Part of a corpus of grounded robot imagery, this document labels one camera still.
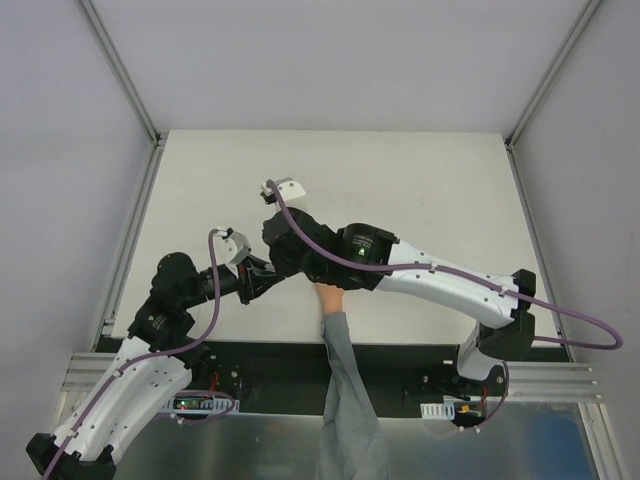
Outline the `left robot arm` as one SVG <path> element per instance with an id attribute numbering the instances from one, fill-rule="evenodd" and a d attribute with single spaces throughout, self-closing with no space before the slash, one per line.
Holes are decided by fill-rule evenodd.
<path id="1" fill-rule="evenodd" d="M 45 479 L 111 479 L 138 434 L 185 387 L 211 377 L 211 352 L 188 333 L 189 310 L 235 294 L 244 304 L 282 281 L 253 255 L 235 270 L 203 271 L 181 252 L 163 257 L 149 296 L 135 315 L 110 364 L 81 405 L 50 434 L 37 433 L 26 451 Z"/>

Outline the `grey sleeve forearm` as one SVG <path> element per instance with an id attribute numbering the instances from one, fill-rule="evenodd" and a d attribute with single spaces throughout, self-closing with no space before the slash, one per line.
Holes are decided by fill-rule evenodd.
<path id="1" fill-rule="evenodd" d="M 388 451 L 358 370 L 345 313 L 324 317 L 323 339 L 331 376 L 315 477 L 388 479 Z"/>

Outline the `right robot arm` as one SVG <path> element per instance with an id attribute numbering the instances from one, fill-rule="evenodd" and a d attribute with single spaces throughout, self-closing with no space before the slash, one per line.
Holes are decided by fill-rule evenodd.
<path id="1" fill-rule="evenodd" d="M 474 329 L 450 369 L 451 385 L 461 394 L 473 394 L 499 362 L 523 360 L 531 349 L 536 276 L 529 270 L 506 276 L 473 272 L 429 256 L 386 230 L 353 223 L 332 231 L 298 209 L 265 221 L 262 240 L 282 277 L 302 273 L 345 291 L 406 294 L 473 318 Z"/>

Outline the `mannequin hand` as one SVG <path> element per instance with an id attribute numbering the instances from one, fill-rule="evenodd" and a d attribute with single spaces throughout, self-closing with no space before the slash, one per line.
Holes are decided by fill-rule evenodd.
<path id="1" fill-rule="evenodd" d="M 316 283 L 315 290 L 324 316 L 344 311 L 345 292 L 342 289 L 332 285 Z"/>

